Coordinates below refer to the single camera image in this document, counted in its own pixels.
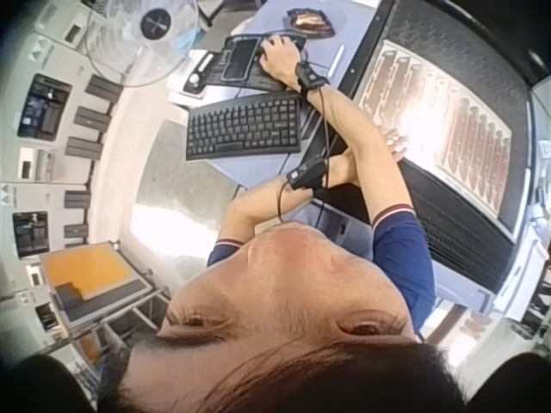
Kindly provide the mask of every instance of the eye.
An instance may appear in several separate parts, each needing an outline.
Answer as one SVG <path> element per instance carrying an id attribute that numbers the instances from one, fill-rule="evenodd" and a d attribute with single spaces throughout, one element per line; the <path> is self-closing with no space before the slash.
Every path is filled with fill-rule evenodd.
<path id="1" fill-rule="evenodd" d="M 186 327 L 216 327 L 226 321 L 222 317 L 211 317 L 201 314 L 185 315 L 181 325 Z"/>
<path id="2" fill-rule="evenodd" d="M 353 336 L 379 336 L 385 334 L 385 326 L 381 326 L 373 322 L 364 322 L 353 326 L 350 330 L 345 331 Z"/>
<path id="3" fill-rule="evenodd" d="M 341 317 L 337 326 L 351 336 L 399 336 L 404 323 L 382 311 L 356 311 Z"/>
<path id="4" fill-rule="evenodd" d="M 166 314 L 166 319 L 169 325 L 172 326 L 182 326 L 190 329 L 210 329 L 226 324 L 229 317 L 223 311 L 211 307 L 202 307 L 188 310 L 181 315 L 169 311 Z"/>

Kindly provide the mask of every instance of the mouse pad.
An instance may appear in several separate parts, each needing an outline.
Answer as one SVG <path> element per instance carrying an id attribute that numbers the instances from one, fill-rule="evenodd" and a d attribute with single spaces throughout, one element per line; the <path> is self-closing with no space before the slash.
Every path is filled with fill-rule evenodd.
<path id="1" fill-rule="evenodd" d="M 306 38 L 301 36 L 292 36 L 288 34 L 286 35 L 291 38 L 291 40 L 295 43 L 299 50 L 302 50 L 302 48 L 304 48 Z M 269 36 L 267 34 L 240 34 L 238 36 L 228 37 L 226 39 L 224 47 L 216 58 L 216 61 L 213 62 L 210 68 L 210 72 L 205 79 L 205 84 L 210 84 L 214 86 L 232 86 L 235 88 L 264 90 L 267 92 L 278 92 L 281 90 L 285 90 L 285 84 L 275 80 L 273 77 L 268 75 L 258 61 L 261 56 L 261 53 L 258 50 L 258 48 L 260 47 L 260 43 L 262 43 L 262 41 L 264 39 L 267 39 L 268 37 Z M 259 39 L 257 50 L 255 51 L 255 56 L 251 64 L 251 68 L 249 69 L 248 77 L 243 81 L 237 82 L 222 80 L 222 74 L 224 73 L 224 69 L 226 68 L 230 56 L 232 55 L 233 45 L 235 41 L 247 39 Z"/>

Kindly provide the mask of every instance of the short sleeve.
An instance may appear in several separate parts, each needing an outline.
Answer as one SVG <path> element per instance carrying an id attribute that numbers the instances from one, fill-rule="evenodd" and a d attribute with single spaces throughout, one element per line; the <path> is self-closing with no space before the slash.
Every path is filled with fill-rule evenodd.
<path id="1" fill-rule="evenodd" d="M 214 248 L 207 260 L 207 267 L 214 265 L 217 262 L 224 261 L 235 254 L 243 246 L 243 243 L 234 239 L 219 239 L 216 241 Z"/>
<path id="2" fill-rule="evenodd" d="M 373 262 L 400 290 L 418 331 L 435 301 L 435 282 L 423 228 L 411 211 L 386 216 L 374 231 Z"/>

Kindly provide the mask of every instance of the black keyboard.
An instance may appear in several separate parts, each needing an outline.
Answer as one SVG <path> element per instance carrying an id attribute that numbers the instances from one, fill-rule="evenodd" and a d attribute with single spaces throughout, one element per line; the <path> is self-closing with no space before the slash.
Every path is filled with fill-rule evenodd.
<path id="1" fill-rule="evenodd" d="M 295 92 L 239 97 L 189 112 L 186 158 L 300 152 Z"/>

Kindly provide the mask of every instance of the phone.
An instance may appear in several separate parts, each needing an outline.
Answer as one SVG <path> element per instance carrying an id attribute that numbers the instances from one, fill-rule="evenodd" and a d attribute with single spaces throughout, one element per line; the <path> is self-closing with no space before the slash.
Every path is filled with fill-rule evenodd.
<path id="1" fill-rule="evenodd" d="M 257 50 L 258 39 L 238 40 L 232 49 L 230 59 L 222 73 L 224 81 L 242 81 L 249 75 L 252 60 Z"/>

